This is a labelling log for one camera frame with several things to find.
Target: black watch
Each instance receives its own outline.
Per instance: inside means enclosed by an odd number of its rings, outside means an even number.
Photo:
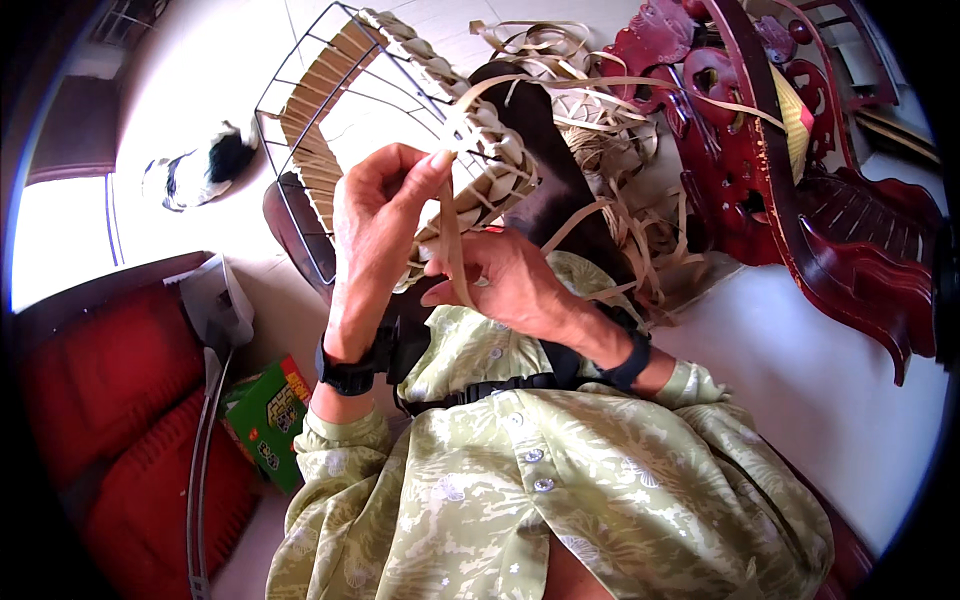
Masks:
[[[317,376],[321,383],[332,387],[340,396],[360,396],[369,392],[373,387],[374,374],[389,369],[395,336],[393,326],[380,326],[376,330],[373,345],[358,362],[352,364],[330,364],[324,351],[325,335],[320,336],[320,343],[317,344]]]
[[[636,330],[636,320],[620,306],[607,306],[603,302],[593,303],[600,312],[611,321],[623,327],[634,343],[630,356],[619,367],[600,371],[600,376],[610,381],[614,388],[629,393],[634,385],[636,376],[650,364],[650,335],[643,335]]]

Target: black and white cat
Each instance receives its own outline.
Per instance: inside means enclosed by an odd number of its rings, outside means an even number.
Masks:
[[[221,126],[200,148],[172,159],[151,160],[143,172],[143,197],[183,212],[226,192],[250,165],[258,140],[254,130],[245,140],[229,121]]]

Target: light green blouse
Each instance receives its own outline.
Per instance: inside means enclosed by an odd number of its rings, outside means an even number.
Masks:
[[[548,260],[576,294],[612,285],[573,254]],[[539,342],[469,309],[427,324],[397,388],[409,401],[550,370]],[[823,509],[690,363],[653,398],[500,392],[427,411],[395,444],[376,411],[342,425],[308,412],[295,448],[306,483],[268,599],[540,600],[551,531],[618,599],[811,598],[833,561]]]

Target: hand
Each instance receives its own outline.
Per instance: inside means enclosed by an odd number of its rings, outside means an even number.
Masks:
[[[455,155],[403,144],[374,152],[337,182],[333,231],[337,283],[324,349],[334,362],[359,361],[403,274],[424,203],[450,178]]]
[[[571,294],[540,249],[517,231],[471,231],[461,240],[468,281],[482,277],[489,282],[482,287],[468,285],[470,298],[485,317],[518,333],[573,348],[602,369],[626,361],[633,344],[623,329]],[[450,273],[439,257],[431,259],[425,271],[429,276]],[[462,305],[449,281],[427,290],[420,303]]]

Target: cardboard box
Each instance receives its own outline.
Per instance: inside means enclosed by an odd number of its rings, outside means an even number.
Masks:
[[[230,388],[221,421],[252,463],[284,493],[300,483],[294,437],[303,428],[310,389],[289,355]]]

